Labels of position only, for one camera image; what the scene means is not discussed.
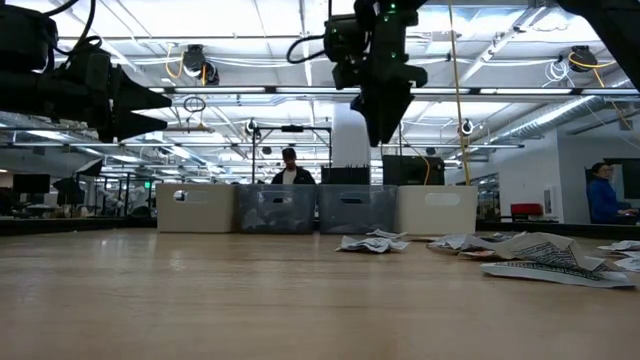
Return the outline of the dark equipment silhouette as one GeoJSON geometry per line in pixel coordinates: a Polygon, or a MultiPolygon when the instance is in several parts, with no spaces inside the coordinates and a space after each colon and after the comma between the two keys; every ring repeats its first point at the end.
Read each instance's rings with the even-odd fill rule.
{"type": "Polygon", "coordinates": [[[57,190],[58,205],[82,205],[85,200],[85,191],[79,181],[74,178],[63,178],[53,183],[57,190]]]}

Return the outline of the white plastic bin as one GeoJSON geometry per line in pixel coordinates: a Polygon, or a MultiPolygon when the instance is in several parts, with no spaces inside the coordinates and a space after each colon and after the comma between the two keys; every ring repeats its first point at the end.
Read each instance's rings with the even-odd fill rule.
{"type": "Polygon", "coordinates": [[[400,186],[395,229],[408,235],[474,234],[477,201],[476,186],[400,186]]]}

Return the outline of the white packet red print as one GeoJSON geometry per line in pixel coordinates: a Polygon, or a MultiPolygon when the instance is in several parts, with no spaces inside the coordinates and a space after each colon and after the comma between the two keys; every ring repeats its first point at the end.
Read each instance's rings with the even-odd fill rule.
{"type": "Polygon", "coordinates": [[[499,256],[493,250],[481,250],[481,251],[463,251],[457,254],[458,257],[464,259],[476,259],[476,260],[500,260],[499,256]]]}

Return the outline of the black gantry frame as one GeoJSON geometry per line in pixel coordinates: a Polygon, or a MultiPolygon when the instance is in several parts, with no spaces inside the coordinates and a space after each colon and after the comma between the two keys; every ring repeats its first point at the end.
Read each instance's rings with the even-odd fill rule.
{"type": "Polygon", "coordinates": [[[253,127],[253,133],[251,134],[251,181],[256,180],[256,151],[257,148],[262,146],[263,142],[274,132],[282,132],[289,134],[297,134],[304,132],[311,132],[316,140],[313,143],[307,144],[307,147],[316,148],[323,144],[328,149],[328,165],[333,165],[333,134],[332,130],[328,127],[319,126],[303,126],[303,125],[282,125],[282,126],[258,126],[253,127]]]}

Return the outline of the black softbox lamp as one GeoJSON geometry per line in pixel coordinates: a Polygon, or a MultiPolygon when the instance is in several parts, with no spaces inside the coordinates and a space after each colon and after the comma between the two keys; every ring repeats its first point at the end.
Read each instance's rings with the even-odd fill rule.
{"type": "Polygon", "coordinates": [[[104,160],[102,158],[89,161],[75,171],[76,175],[97,177],[100,175],[104,160]]]}

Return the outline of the dark glass doorway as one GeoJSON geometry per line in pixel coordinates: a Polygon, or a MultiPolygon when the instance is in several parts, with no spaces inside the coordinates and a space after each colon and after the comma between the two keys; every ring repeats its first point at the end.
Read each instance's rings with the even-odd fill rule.
{"type": "MultiPolygon", "coordinates": [[[[622,202],[624,205],[629,206],[631,208],[640,210],[640,160],[620,160],[614,161],[613,163],[608,163],[612,167],[613,174],[611,176],[611,185],[615,190],[617,195],[617,199],[619,202],[622,202]],[[622,190],[624,195],[622,198],[618,197],[616,192],[616,187],[614,184],[615,169],[618,168],[621,171],[621,176],[619,180],[622,182],[622,190]]],[[[589,181],[592,179],[592,174],[590,175],[589,180],[587,181],[587,185],[589,181]]],[[[632,223],[630,225],[636,225],[640,223],[640,217],[638,218],[636,223],[632,223]]]]}

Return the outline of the red seat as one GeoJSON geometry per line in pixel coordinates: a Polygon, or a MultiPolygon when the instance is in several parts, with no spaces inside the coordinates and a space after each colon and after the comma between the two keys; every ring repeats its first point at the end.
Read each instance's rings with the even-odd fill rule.
{"type": "Polygon", "coordinates": [[[512,217],[539,217],[544,215],[544,208],[539,203],[512,203],[510,211],[512,217]]]}

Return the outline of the white structural column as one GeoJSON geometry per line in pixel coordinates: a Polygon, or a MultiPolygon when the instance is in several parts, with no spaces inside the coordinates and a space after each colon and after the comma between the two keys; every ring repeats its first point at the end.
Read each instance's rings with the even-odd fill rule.
{"type": "Polygon", "coordinates": [[[364,118],[346,103],[334,105],[332,162],[336,167],[365,167],[370,147],[364,118]]]}

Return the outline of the dark grey plastic bin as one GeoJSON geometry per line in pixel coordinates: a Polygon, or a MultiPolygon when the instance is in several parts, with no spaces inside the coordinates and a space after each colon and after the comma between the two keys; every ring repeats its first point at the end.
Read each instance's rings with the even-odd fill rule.
{"type": "Polygon", "coordinates": [[[238,185],[239,230],[247,234],[312,233],[316,199],[316,185],[238,185]]]}
{"type": "Polygon", "coordinates": [[[324,234],[392,231],[398,187],[394,185],[320,185],[319,230],[324,234]]]}

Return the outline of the translucent light grey bin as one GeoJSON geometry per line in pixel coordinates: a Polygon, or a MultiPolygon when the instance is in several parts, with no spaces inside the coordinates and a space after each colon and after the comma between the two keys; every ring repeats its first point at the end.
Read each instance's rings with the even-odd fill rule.
{"type": "Polygon", "coordinates": [[[233,185],[158,184],[157,229],[161,233],[230,233],[235,195],[233,185]]]}

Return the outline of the black monitor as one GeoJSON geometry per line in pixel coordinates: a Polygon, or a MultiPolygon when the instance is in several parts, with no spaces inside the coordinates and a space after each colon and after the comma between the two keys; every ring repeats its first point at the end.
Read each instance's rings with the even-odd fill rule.
{"type": "Polygon", "coordinates": [[[49,174],[14,174],[12,188],[19,194],[46,194],[50,191],[49,174]]]}

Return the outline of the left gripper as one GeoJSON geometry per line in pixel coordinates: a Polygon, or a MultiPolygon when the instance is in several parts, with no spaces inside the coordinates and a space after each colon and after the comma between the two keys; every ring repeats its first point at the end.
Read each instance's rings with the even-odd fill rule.
{"type": "Polygon", "coordinates": [[[70,120],[86,122],[101,142],[123,141],[165,130],[167,122],[138,113],[125,112],[115,120],[113,106],[125,110],[165,108],[172,100],[134,82],[111,57],[91,55],[87,60],[64,62],[54,67],[53,79],[62,83],[63,104],[70,120]]]}

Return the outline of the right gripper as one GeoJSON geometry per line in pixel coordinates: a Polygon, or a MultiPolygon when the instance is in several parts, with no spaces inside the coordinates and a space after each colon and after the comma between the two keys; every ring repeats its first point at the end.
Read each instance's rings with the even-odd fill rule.
{"type": "Polygon", "coordinates": [[[418,9],[427,0],[378,0],[379,13],[372,33],[369,60],[374,79],[381,83],[398,82],[374,87],[366,97],[360,93],[350,109],[359,113],[368,127],[369,143],[377,147],[388,144],[413,101],[411,87],[423,87],[428,82],[424,68],[409,65],[406,53],[406,33],[419,22],[418,9]]]}

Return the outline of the black equipment box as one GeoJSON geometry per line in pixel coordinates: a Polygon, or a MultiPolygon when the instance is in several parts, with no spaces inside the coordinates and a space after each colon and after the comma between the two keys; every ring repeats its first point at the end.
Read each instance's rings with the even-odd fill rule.
{"type": "Polygon", "coordinates": [[[444,185],[445,163],[439,157],[383,155],[384,185],[444,185]]]}

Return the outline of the long ceiling light strip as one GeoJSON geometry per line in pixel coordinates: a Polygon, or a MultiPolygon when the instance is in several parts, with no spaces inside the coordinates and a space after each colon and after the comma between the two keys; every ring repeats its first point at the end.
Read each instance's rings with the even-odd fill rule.
{"type": "MultiPolygon", "coordinates": [[[[286,94],[286,95],[343,95],[357,94],[359,88],[331,87],[288,87],[288,86],[247,86],[247,87],[150,87],[159,94],[286,94]]],[[[522,96],[633,96],[640,95],[635,88],[460,88],[426,87],[411,88],[413,95],[522,95],[522,96]]]]}

